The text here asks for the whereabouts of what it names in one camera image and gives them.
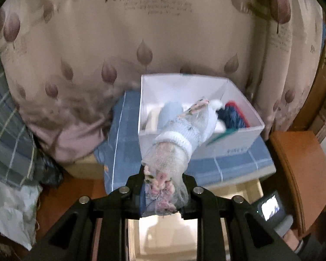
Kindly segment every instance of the white cardboard box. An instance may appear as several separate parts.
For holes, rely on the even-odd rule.
[[[191,106],[196,101],[221,99],[223,103],[235,101],[250,127],[233,131],[215,141],[220,134],[213,135],[193,153],[192,159],[214,158],[246,152],[260,135],[264,123],[246,97],[229,79],[202,75],[154,74],[141,77],[141,100],[139,112],[139,145],[144,156],[158,132],[145,131],[150,111],[163,107],[168,101],[180,101]]]

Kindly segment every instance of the plaid fabric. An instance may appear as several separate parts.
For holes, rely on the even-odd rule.
[[[0,181],[21,188],[33,180],[37,149],[12,100],[0,60]]]

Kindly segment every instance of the blue yarn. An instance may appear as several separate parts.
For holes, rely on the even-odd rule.
[[[246,128],[246,123],[233,106],[216,111],[219,120],[223,120],[227,129]]]

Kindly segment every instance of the cardboard box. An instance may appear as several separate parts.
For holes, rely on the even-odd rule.
[[[214,132],[192,155],[192,159],[214,158],[246,152],[260,135],[264,123],[246,97],[229,79],[201,75],[155,74],[141,77],[141,100],[139,113],[139,145],[144,156],[157,131],[145,131],[150,111],[157,106],[163,107],[168,101],[180,101],[191,106],[202,98],[221,99],[223,103],[235,101],[250,127],[224,134]]]

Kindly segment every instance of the fabric pile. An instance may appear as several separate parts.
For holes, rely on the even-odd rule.
[[[37,148],[18,111],[0,61],[0,181],[17,189],[39,183],[58,186],[63,180],[59,167]]]
[[[57,187],[63,174],[36,146],[18,111],[0,60],[0,233],[30,250],[40,183]]]

